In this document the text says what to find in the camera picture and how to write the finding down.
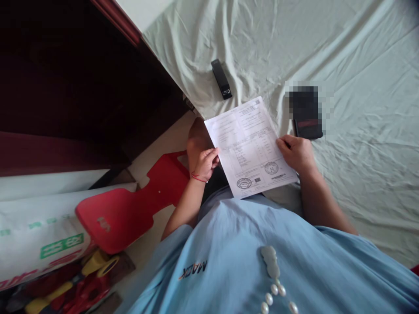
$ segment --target left hand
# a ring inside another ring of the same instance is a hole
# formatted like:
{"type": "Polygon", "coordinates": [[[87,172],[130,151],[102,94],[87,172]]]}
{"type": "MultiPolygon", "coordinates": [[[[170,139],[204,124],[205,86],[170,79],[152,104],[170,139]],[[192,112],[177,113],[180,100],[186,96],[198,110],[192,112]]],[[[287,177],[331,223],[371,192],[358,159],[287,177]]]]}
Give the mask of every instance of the left hand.
{"type": "Polygon", "coordinates": [[[218,158],[218,148],[204,150],[199,154],[194,175],[201,180],[208,181],[219,163],[220,159],[218,158]]]}

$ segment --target bed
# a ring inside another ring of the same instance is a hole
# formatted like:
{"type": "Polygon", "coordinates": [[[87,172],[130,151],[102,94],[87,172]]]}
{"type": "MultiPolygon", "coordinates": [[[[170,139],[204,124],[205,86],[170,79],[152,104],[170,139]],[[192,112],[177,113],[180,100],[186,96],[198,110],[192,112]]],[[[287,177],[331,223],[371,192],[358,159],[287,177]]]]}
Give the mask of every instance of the bed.
{"type": "MultiPolygon", "coordinates": [[[[262,96],[278,134],[291,133],[287,91],[318,86],[325,136],[313,146],[333,195],[362,236],[413,267],[418,25],[407,0],[177,0],[143,37],[205,119],[262,96]],[[227,101],[211,71],[216,58],[227,101]]],[[[280,189],[266,195],[284,201],[280,189]]],[[[298,204],[298,190],[290,195],[298,204]]]]}

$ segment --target white bag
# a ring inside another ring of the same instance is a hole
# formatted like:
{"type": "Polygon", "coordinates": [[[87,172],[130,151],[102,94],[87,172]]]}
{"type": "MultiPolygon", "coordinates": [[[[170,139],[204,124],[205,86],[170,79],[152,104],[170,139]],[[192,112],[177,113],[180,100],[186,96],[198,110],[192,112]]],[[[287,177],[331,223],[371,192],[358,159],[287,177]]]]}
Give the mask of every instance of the white bag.
{"type": "Polygon", "coordinates": [[[76,217],[85,198],[136,183],[0,202],[0,291],[83,256],[90,236],[76,217]]]}

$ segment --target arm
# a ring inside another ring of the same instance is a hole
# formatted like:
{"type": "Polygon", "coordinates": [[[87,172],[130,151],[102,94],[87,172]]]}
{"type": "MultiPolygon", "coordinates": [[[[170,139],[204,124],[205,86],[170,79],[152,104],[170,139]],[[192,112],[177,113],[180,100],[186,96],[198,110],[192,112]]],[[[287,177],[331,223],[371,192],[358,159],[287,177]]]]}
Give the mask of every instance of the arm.
{"type": "Polygon", "coordinates": [[[307,222],[358,235],[317,169],[311,142],[285,135],[277,139],[277,145],[288,165],[300,175],[302,207],[307,222]]]}
{"type": "MultiPolygon", "coordinates": [[[[218,158],[218,148],[203,151],[196,164],[195,175],[204,181],[208,181],[214,169],[220,162],[218,158]]],[[[205,182],[190,178],[178,206],[167,222],[161,240],[163,241],[172,232],[182,225],[196,226],[198,212],[201,207],[202,196],[204,195],[205,182]]]]}

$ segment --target white beaded necklace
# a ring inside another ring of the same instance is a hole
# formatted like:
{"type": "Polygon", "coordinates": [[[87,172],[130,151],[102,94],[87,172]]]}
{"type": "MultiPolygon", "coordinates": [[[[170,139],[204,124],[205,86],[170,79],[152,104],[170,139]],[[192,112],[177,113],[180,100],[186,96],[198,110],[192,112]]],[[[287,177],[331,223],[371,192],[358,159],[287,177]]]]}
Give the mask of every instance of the white beaded necklace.
{"type": "MultiPolygon", "coordinates": [[[[278,258],[276,257],[275,249],[272,246],[263,246],[261,248],[261,254],[263,256],[263,260],[266,263],[266,268],[268,270],[269,276],[274,279],[275,283],[271,285],[271,292],[273,295],[279,295],[281,297],[285,297],[288,301],[288,307],[292,314],[298,314],[298,308],[294,302],[290,301],[290,299],[286,296],[287,292],[285,287],[279,281],[279,275],[281,272],[279,271],[278,266],[278,258]]],[[[269,313],[269,306],[274,303],[274,298],[272,294],[269,292],[265,294],[266,302],[262,302],[261,304],[261,312],[262,314],[269,313]]]]}

